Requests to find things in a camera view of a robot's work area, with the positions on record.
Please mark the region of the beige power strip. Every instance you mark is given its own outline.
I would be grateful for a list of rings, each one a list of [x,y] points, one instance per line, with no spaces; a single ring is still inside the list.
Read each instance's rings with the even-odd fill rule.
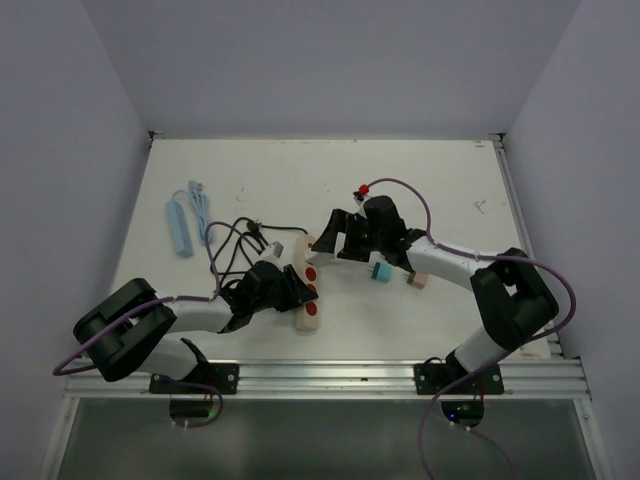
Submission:
[[[319,322],[318,269],[309,264],[306,255],[314,238],[308,234],[298,237],[295,244],[294,268],[304,284],[302,306],[295,313],[295,328],[301,332],[314,332]]]

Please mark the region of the pink USB charger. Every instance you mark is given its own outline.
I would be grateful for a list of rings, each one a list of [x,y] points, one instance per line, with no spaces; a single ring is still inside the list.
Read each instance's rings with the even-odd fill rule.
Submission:
[[[429,281],[429,275],[422,272],[411,272],[406,275],[406,284],[417,289],[424,289]]]

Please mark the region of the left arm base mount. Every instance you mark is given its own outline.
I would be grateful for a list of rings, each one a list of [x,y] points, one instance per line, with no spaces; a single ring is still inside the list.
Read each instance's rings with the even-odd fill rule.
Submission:
[[[214,362],[198,365],[184,379],[173,380],[158,374],[151,377],[152,394],[196,395],[209,394],[214,388],[222,395],[235,395],[240,378],[237,363]]]

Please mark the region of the light blue power strip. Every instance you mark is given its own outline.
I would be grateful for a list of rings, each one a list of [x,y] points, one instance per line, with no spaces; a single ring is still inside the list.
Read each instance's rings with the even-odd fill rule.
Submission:
[[[194,249],[183,207],[177,201],[170,200],[165,205],[165,213],[175,254],[181,258],[193,256]]]

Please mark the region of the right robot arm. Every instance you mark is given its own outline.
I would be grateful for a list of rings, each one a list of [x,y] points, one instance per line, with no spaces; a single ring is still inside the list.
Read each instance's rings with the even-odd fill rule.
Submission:
[[[314,265],[334,258],[366,263],[376,252],[408,273],[471,291],[482,326],[445,358],[445,379],[454,391],[470,391],[482,366],[519,349],[558,315],[555,297],[523,251],[475,253],[438,244],[426,231],[407,227],[390,197],[356,192],[354,200],[358,211],[332,211],[307,259]]]

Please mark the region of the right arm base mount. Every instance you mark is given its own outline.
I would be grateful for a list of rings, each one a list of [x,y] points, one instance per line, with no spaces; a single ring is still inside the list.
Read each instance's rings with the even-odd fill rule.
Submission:
[[[505,387],[498,365],[470,377],[455,361],[432,357],[413,365],[413,380],[418,395],[502,395]]]

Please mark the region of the teal plug adapter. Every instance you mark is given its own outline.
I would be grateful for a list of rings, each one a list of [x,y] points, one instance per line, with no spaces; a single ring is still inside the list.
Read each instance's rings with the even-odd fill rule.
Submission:
[[[370,268],[370,278],[384,284],[390,282],[392,273],[393,267],[387,263],[375,262]]]

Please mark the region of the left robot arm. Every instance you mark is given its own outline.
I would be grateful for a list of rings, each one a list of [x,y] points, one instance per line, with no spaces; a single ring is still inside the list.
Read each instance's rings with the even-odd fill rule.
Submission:
[[[280,268],[260,260],[242,279],[209,299],[162,297],[146,280],[136,278],[78,320],[73,335],[107,382],[145,372],[171,378],[193,393],[207,383],[208,369],[188,334],[230,334],[271,309],[315,313],[317,280],[312,266]]]

